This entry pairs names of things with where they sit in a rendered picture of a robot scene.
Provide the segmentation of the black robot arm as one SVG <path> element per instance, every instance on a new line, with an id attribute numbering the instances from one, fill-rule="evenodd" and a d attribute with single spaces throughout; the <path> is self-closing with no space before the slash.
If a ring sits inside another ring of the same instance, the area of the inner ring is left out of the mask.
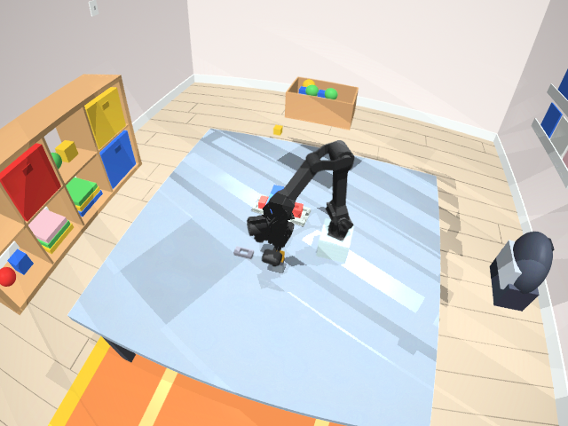
<path id="1" fill-rule="evenodd" d="M 329 154 L 330 160 L 321 160 Z M 330 217 L 328 237 L 344 241 L 353 227 L 346 205 L 348 171 L 353 167 L 354 154 L 342 141 L 329 142 L 306 156 L 302 166 L 287 185 L 277 191 L 263 207 L 263 215 L 248 217 L 248 235 L 257 243 L 272 241 L 271 231 L 283 234 L 288 229 L 288 220 L 295 219 L 293 209 L 296 199 L 313 177 L 322 170 L 333 171 L 332 200 L 327 202 L 326 211 Z M 271 212 L 272 211 L 272 212 Z"/>

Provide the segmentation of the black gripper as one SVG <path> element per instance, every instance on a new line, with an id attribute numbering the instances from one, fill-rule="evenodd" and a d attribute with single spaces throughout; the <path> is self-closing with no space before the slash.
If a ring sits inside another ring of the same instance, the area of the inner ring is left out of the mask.
<path id="1" fill-rule="evenodd" d="M 283 234 L 276 234 L 273 233 L 270 229 L 268 235 L 271 235 L 272 241 L 270 242 L 274 248 L 273 250 L 266 249 L 261 256 L 261 260 L 264 263 L 271 264 L 272 266 L 280 265 L 280 261 L 282 260 L 282 254 L 280 253 L 281 248 L 285 248 L 289 238 L 294 231 L 295 225 L 292 222 L 288 222 L 288 229 Z"/>

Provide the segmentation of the blue rectangular block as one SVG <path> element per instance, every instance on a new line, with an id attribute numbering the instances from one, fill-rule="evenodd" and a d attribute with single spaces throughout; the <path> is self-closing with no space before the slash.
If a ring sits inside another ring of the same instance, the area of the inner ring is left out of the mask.
<path id="1" fill-rule="evenodd" d="M 283 188 L 284 188 L 284 186 L 274 185 L 273 188 L 272 188 L 272 191 L 271 191 L 271 193 L 270 193 L 270 196 L 269 196 L 269 198 L 268 198 L 268 200 L 267 200 L 267 202 L 270 200 L 270 198 L 271 198 L 277 191 L 282 190 Z"/>

